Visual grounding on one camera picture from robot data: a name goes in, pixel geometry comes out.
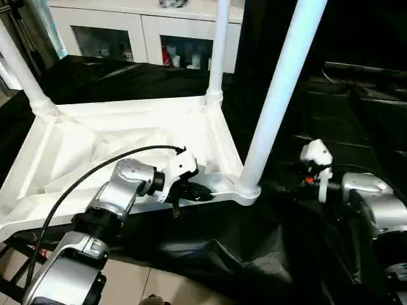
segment glass cabinet door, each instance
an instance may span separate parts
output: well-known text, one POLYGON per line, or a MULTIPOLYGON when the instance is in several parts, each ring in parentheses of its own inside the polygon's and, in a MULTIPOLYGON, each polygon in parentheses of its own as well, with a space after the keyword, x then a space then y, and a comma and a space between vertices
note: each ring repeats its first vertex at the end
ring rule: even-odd
MULTIPOLYGON (((210 69, 215 22, 142 16, 148 62, 187 69, 210 69)), ((240 24, 228 24, 224 71, 235 72, 240 24)))
POLYGON ((127 31, 77 25, 72 30, 83 56, 134 61, 127 31))
POLYGON ((209 70, 212 40, 160 35, 160 41, 164 65, 209 70))
POLYGON ((140 15, 56 7, 50 11, 68 54, 147 62, 140 15))

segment white cabinet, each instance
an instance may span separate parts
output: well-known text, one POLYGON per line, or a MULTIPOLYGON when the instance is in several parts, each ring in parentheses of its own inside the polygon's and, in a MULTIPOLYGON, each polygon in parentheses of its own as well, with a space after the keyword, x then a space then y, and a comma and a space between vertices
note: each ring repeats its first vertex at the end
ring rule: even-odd
MULTIPOLYGON (((235 70, 243 0, 231 7, 224 71, 235 70)), ((164 9, 158 0, 48 0, 70 55, 208 69, 215 36, 216 0, 190 0, 164 9)))
POLYGON ((50 10, 68 54, 147 62, 140 15, 75 8, 50 10))
MULTIPOLYGON (((198 57, 200 67, 208 68, 212 42, 215 36, 215 22, 142 16, 148 62, 163 64, 163 47, 171 46, 181 58, 181 67, 192 64, 192 57, 198 57)), ((224 71, 235 71, 240 24, 229 24, 226 41, 224 71)))

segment bottle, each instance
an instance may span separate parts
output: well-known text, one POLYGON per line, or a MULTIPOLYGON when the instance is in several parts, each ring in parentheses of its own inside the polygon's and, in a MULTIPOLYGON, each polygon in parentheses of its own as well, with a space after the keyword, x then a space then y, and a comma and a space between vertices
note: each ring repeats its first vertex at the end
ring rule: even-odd
POLYGON ((170 55, 167 51, 167 47, 164 42, 162 43, 162 53, 163 53, 163 65, 170 67, 171 66, 170 55))
POLYGON ((171 44, 168 44, 167 45, 167 52, 170 55, 170 58, 172 59, 172 57, 177 55, 177 47, 172 46, 171 44))
POLYGON ((181 66, 181 57, 179 55, 172 57, 172 65, 177 68, 181 66))
POLYGON ((192 54, 192 65, 196 69, 201 69, 201 54, 199 53, 192 54))

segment floor tile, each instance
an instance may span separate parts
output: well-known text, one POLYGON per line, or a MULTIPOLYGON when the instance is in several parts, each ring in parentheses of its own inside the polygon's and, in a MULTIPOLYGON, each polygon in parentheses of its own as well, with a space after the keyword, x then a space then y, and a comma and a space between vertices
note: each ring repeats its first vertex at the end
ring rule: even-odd
POLYGON ((107 278, 100 305, 137 305, 146 286, 149 268, 108 260, 102 271, 107 278))
POLYGON ((7 295, 0 292, 0 305, 3 305, 6 302, 7 298, 7 295))
POLYGON ((4 305, 20 305, 19 302, 14 301, 11 297, 7 299, 7 301, 4 303, 4 305))
POLYGON ((0 107, 3 106, 10 99, 3 91, 0 91, 0 107))
POLYGON ((0 273, 3 278, 10 281, 26 260, 27 257, 24 254, 16 250, 8 250, 1 259, 2 270, 0 270, 0 273))
MULTIPOLYGON (((41 264, 36 264, 35 268, 34 268, 34 275, 36 275, 36 273, 41 269, 43 265, 41 264)), ((24 288, 25 285, 25 280, 27 279, 27 271, 22 275, 21 279, 17 282, 17 285, 24 288)))
POLYGON ((143 298, 159 295, 172 305, 229 305, 232 301, 177 274, 151 269, 143 298))

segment white pole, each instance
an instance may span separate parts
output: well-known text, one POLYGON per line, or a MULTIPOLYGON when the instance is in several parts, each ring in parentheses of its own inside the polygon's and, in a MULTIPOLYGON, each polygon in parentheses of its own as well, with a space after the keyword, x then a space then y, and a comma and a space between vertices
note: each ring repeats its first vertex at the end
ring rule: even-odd
POLYGON ((27 5, 30 6, 30 8, 35 12, 38 20, 43 24, 44 29, 50 38, 51 44, 58 54, 58 57, 60 59, 64 58, 67 55, 67 52, 62 40, 58 36, 57 29, 54 26, 48 3, 44 0, 31 0, 27 1, 27 5))
POLYGON ((55 104, 51 102, 38 85, 1 19, 0 52, 30 100, 32 111, 36 114, 56 114, 57 108, 55 104))
POLYGON ((7 64, 6 61, 3 60, 3 62, 2 62, 2 60, 1 60, 1 58, 0 58, 0 77, 1 77, 1 79, 5 82, 6 86, 7 86, 9 89, 12 89, 12 90, 22 90, 20 84, 18 83, 18 81, 17 81, 17 79, 14 77, 14 75, 10 74, 10 73, 7 71, 7 69, 6 69, 6 67, 5 67, 6 64, 7 64))
POLYGON ((209 87, 207 90, 207 103, 222 102, 222 77, 224 50, 228 35, 230 0, 217 0, 216 32, 212 48, 212 63, 210 66, 209 87))
POLYGON ((253 135, 249 154, 236 185, 238 192, 242 195, 250 196, 259 193, 258 182, 263 174, 327 1, 298 0, 297 2, 253 135))

